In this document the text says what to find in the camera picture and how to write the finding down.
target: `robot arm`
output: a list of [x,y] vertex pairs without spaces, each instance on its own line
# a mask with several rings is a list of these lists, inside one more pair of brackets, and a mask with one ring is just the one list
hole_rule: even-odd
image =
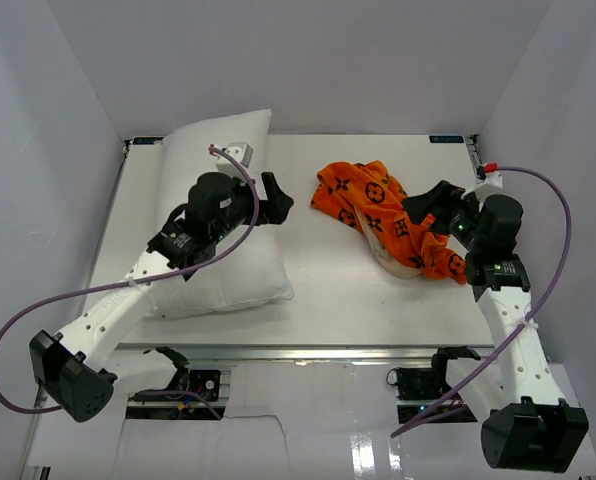
[[[243,167],[253,153],[247,144],[231,144],[225,152]],[[261,175],[257,218],[251,190],[230,163],[198,178],[188,202],[176,207],[123,278],[128,286],[103,297],[55,335],[44,330],[30,342],[34,376],[40,386],[76,421],[95,416],[115,394],[174,387],[187,369],[186,359],[169,348],[110,358],[120,341],[150,313],[159,299],[180,288],[190,275],[173,275],[216,255],[216,245],[242,224],[280,224],[293,200],[271,173]]]
[[[442,181],[426,194],[403,201],[416,224],[455,236],[467,249],[466,274],[496,347],[530,310],[530,284],[513,250],[522,206],[505,195],[495,168],[480,167],[481,182],[469,191]],[[443,349],[433,365],[450,386],[464,380],[480,358],[447,357]],[[573,408],[551,375],[533,320],[498,358],[501,387],[486,371],[460,395],[482,423],[481,443],[493,468],[565,472],[578,451],[589,423],[582,408]]]

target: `white floor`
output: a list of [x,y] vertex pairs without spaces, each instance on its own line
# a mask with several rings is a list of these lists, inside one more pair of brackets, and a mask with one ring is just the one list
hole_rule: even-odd
[[[596,475],[587,438],[564,475],[492,470],[478,424],[426,425],[397,439],[386,365],[243,364],[232,373],[225,418],[124,420],[125,403],[76,424],[44,415],[28,465],[49,480],[577,480]],[[564,369],[552,371],[572,405]]]
[[[464,144],[431,144],[422,135],[270,135],[267,152],[268,168],[296,202],[285,224],[264,227],[277,229],[295,298],[233,313],[145,320],[125,343],[491,345],[469,287],[448,279],[392,277],[361,234],[309,207],[316,173],[334,161],[382,160],[410,194],[423,193],[442,179],[472,185]],[[153,235],[161,156],[161,145],[132,146],[93,284],[118,280]]]

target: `white pillow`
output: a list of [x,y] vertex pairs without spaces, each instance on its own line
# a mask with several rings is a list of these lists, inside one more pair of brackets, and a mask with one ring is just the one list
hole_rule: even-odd
[[[216,170],[216,159],[207,150],[210,143],[223,147],[233,142],[251,145],[254,155],[248,171],[254,178],[258,177],[266,166],[270,118],[270,110],[215,118],[187,125],[165,137],[156,227],[162,228],[173,208],[187,200],[189,189],[200,175]],[[232,245],[245,228],[234,230],[218,244],[217,251]],[[185,287],[162,299],[159,313],[167,318],[181,318],[293,298],[294,290],[287,279],[273,229],[268,225],[254,229],[231,255],[199,270]]]

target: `orange garment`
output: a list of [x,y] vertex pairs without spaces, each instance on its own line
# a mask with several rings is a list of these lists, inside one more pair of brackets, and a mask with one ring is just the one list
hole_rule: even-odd
[[407,194],[382,162],[336,162],[318,173],[320,185],[311,206],[362,233],[356,211],[398,262],[433,279],[451,277],[464,284],[465,261],[447,248],[448,237],[415,225],[403,211]]

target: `white backdrop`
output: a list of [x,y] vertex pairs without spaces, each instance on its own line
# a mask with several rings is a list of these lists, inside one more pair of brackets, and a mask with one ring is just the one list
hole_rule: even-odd
[[48,0],[123,138],[273,108],[280,133],[477,133],[549,0]]
[[[0,327],[87,278],[122,144],[44,0],[0,0]],[[0,385],[31,407],[28,343],[72,318],[24,318],[0,348]],[[0,406],[0,480],[17,478],[31,418]]]
[[[596,0],[554,0],[482,135],[483,158],[533,167],[562,187],[574,236],[560,285],[537,321],[586,408],[596,448]],[[520,253],[539,295],[563,239],[548,187],[506,174],[525,207]]]

